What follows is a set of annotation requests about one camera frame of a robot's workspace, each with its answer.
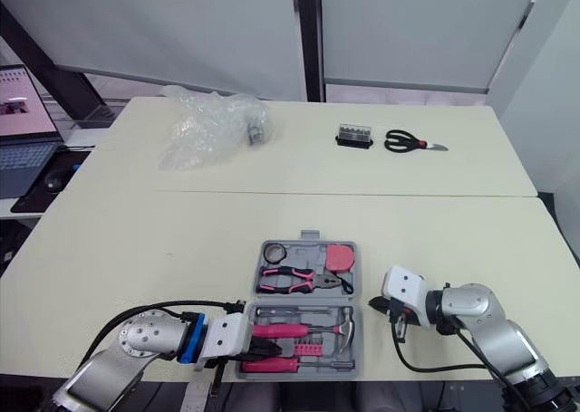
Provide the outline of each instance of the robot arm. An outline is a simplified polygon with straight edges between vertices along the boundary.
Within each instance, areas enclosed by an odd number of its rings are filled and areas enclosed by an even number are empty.
[[[94,354],[58,389],[53,403],[72,412],[111,410],[155,359],[176,359],[202,370],[216,359],[258,360],[281,352],[273,342],[252,338],[252,323],[242,312],[213,321],[203,313],[187,315],[151,310],[130,317],[112,345]]]
[[[385,275],[382,296],[370,305],[390,312],[398,342],[404,342],[407,324],[426,330],[436,326],[443,335],[469,331],[473,339],[470,348],[504,385],[506,410],[576,410],[571,394],[559,384],[522,329],[506,319],[488,287],[470,283],[450,288],[447,284],[442,291],[430,290],[421,276],[393,266]]]

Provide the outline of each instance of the computer mouse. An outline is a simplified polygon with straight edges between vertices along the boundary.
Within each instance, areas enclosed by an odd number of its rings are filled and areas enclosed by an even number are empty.
[[[73,177],[74,170],[76,169],[73,169],[72,167],[51,170],[48,174],[46,174],[46,177],[44,177],[44,186],[46,187],[46,191],[53,194],[62,192],[67,183]]]

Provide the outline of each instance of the plastic bag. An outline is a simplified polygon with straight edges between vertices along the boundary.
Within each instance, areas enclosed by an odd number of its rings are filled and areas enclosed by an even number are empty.
[[[252,96],[196,94],[175,85],[164,86],[160,93],[174,100],[181,113],[159,159],[160,169],[183,170],[215,163],[244,143],[254,146],[271,138],[267,107]]]

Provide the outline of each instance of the pink pliers handle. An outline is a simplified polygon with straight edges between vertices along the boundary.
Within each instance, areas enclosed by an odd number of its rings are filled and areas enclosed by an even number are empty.
[[[287,265],[280,267],[267,267],[262,271],[262,276],[270,276],[282,274],[284,276],[294,276],[296,278],[304,279],[303,283],[297,283],[289,287],[273,287],[271,285],[258,285],[257,292],[266,292],[269,294],[290,294],[292,292],[309,293],[314,289],[312,280],[314,279],[314,270],[312,269],[296,269]]]

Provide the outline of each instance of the white table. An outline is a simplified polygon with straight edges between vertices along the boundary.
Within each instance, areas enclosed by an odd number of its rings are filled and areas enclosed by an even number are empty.
[[[51,205],[0,281],[0,372],[70,376],[98,329],[138,304],[252,299],[260,244],[353,240],[362,266],[359,380],[488,378],[483,370],[413,373],[398,361],[386,319],[366,302],[398,263],[433,287],[484,283],[558,376],[580,373],[575,322],[580,271],[538,199],[321,196],[105,190],[73,184]],[[475,362],[454,338],[410,328],[422,366]],[[234,380],[227,366],[225,380]],[[209,380],[211,370],[156,361],[150,380]]]
[[[64,144],[68,147],[98,145],[106,132],[107,129],[68,129],[66,130]],[[13,207],[17,200],[17,197],[0,199],[0,220],[15,219],[30,224],[27,219],[35,220],[42,217],[43,213],[13,213],[10,211],[10,208]]]
[[[269,101],[274,138],[225,162],[160,171],[158,162],[179,120],[168,98],[131,100],[83,172],[87,189],[107,187],[245,193],[420,196],[536,196],[516,152],[489,107],[316,104]],[[372,126],[368,150],[339,147],[340,123]],[[395,154],[388,129],[407,129],[447,152]]]

